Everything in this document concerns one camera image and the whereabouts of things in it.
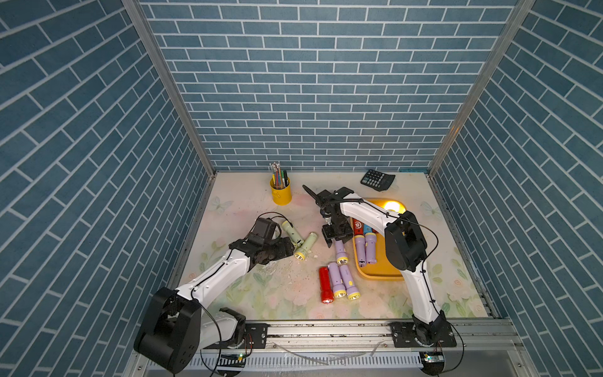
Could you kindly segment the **yellow plastic storage tray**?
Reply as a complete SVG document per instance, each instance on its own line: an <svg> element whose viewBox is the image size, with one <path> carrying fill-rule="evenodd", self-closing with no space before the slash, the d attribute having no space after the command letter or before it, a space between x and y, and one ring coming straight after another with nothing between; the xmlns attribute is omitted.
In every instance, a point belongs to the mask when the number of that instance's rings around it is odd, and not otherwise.
<svg viewBox="0 0 603 377"><path fill-rule="evenodd" d="M368 199L372 204L382 207L385 210L395 210L398 213L406 211L405 206L394 199L371 198ZM366 264L360 266L359 262L355 262L356 269L359 275L369 281L403 281L400 270L397 270L386 257L386 241L385 237L374 230L376 235L375 243L375 264Z"/></svg>

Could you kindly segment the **green flashlight upper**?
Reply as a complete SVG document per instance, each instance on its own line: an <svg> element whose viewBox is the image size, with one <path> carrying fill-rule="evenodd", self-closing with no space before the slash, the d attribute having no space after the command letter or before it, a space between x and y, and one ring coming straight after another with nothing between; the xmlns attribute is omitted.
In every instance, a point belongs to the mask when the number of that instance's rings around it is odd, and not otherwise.
<svg viewBox="0 0 603 377"><path fill-rule="evenodd" d="M290 241L294 245L295 248L299 248L303 245L305 240L300 235L297 229L287 220L283 221L281 224L282 230L288 235Z"/></svg>

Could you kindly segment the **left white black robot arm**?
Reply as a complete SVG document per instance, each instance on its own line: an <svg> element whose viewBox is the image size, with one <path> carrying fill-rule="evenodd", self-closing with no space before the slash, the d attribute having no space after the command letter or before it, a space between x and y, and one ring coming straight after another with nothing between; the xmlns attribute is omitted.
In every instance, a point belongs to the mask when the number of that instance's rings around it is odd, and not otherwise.
<svg viewBox="0 0 603 377"><path fill-rule="evenodd" d="M162 287L152 296L134 351L176 375L200 347L241 343L246 317L228 308L213 315L210 304L256 265L294 253L294 243L279 224L271 218L256 218L246 237L232 242L212 267L176 289Z"/></svg>

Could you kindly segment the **pens in cup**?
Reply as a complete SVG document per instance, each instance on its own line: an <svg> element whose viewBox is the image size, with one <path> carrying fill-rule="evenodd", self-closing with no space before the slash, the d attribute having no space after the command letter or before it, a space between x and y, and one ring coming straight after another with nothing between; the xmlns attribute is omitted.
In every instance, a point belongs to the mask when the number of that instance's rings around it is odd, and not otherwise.
<svg viewBox="0 0 603 377"><path fill-rule="evenodd" d="M277 190L285 189L289 186L287 171L281 167L280 162L273 162L269 165L272 171L272 187Z"/></svg>

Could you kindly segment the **black calculator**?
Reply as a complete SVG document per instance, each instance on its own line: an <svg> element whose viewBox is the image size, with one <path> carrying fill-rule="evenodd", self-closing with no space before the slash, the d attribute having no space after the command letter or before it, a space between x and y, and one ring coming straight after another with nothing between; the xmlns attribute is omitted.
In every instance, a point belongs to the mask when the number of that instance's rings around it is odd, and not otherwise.
<svg viewBox="0 0 603 377"><path fill-rule="evenodd" d="M377 192L388 190L394 183L395 176L376 170L367 171L361 179L361 185L367 186Z"/></svg>

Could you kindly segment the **purple flashlight slanted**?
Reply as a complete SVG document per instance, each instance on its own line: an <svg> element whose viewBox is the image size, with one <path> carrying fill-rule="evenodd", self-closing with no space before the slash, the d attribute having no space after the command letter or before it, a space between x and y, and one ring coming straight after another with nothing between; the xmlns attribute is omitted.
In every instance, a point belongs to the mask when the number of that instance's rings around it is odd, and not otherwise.
<svg viewBox="0 0 603 377"><path fill-rule="evenodd" d="M377 235L374 232L367 232L365 234L365 240L366 240L365 251L366 251L367 264L370 264L370 265L376 264L377 263L377 258L376 258Z"/></svg>

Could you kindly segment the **purple flashlight bottom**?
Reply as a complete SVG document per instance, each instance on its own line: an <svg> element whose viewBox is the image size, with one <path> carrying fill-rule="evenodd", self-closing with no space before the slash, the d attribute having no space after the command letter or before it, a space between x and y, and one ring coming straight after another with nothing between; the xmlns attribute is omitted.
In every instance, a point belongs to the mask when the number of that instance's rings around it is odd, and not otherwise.
<svg viewBox="0 0 603 377"><path fill-rule="evenodd" d="M365 267L367 264L366 257L366 240L364 235L356 235L354 237L356 248L356 260L359 267Z"/></svg>

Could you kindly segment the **yellow pen cup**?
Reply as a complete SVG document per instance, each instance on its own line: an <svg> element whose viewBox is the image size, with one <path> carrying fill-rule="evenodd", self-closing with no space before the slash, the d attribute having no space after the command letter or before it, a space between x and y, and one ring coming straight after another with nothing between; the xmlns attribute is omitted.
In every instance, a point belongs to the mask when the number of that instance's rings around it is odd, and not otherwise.
<svg viewBox="0 0 603 377"><path fill-rule="evenodd" d="M273 202L278 206L286 206L292 201L291 181L287 180L284 188L276 188L274 178L270 180Z"/></svg>

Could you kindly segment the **green flashlight slanted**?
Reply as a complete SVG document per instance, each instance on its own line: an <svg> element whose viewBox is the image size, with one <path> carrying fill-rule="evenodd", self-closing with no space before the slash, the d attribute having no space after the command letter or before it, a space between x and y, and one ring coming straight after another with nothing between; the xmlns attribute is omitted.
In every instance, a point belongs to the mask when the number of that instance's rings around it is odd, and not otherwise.
<svg viewBox="0 0 603 377"><path fill-rule="evenodd" d="M295 251L295 257L299 260L304 261L307 254L311 252L313 245L317 242L318 235L315 232L311 232L308 237L301 243Z"/></svg>

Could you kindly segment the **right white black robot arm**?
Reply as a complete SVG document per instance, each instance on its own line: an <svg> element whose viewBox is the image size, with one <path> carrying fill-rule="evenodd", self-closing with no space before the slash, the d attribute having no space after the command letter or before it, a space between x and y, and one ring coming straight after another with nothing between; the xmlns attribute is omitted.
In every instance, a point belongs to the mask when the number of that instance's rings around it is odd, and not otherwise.
<svg viewBox="0 0 603 377"><path fill-rule="evenodd" d="M352 219L370 226L385 238L386 258L401 272L408 289L418 343L424 347L456 347L460 338L455 336L432 292L425 266L428 245L416 216L408 210L403 213L386 210L346 187L320 193L306 185L303 188L315 200L327 222L322 233L329 246L336 241L345 243L353 239Z"/></svg>

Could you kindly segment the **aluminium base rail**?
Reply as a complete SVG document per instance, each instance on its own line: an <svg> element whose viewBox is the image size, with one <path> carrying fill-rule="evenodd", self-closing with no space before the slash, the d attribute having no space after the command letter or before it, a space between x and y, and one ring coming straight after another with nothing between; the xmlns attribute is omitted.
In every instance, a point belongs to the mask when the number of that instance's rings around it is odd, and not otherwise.
<svg viewBox="0 0 603 377"><path fill-rule="evenodd" d="M423 347L406 320L248 321L240 343L202 343L180 376L535 376L509 320L453 319Z"/></svg>

